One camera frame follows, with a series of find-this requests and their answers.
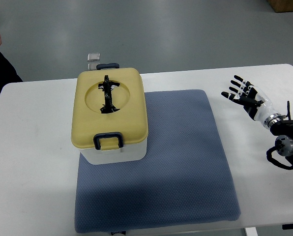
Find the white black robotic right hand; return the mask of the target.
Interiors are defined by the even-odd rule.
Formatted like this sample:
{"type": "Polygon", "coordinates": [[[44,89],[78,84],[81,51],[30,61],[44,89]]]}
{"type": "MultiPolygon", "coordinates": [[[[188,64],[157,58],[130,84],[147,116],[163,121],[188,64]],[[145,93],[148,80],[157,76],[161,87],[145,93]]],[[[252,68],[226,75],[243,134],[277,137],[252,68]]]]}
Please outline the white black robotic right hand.
{"type": "Polygon", "coordinates": [[[235,75],[231,84],[230,91],[223,91],[221,95],[233,103],[243,106],[249,117],[260,122],[264,128],[269,129],[274,123],[284,118],[273,108],[272,102],[266,94],[250,81],[235,75]]]}

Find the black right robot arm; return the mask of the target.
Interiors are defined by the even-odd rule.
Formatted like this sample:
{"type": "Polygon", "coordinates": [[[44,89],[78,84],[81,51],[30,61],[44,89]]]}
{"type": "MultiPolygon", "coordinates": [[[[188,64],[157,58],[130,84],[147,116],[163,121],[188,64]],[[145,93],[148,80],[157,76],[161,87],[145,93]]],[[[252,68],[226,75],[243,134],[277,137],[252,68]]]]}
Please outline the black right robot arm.
{"type": "Polygon", "coordinates": [[[293,119],[291,119],[289,101],[287,102],[287,114],[273,115],[267,126],[272,135],[276,136],[274,146],[266,151],[267,160],[281,169],[293,170],[293,119]],[[274,159],[272,157],[274,151],[285,157],[290,165],[287,166],[274,159]]]}

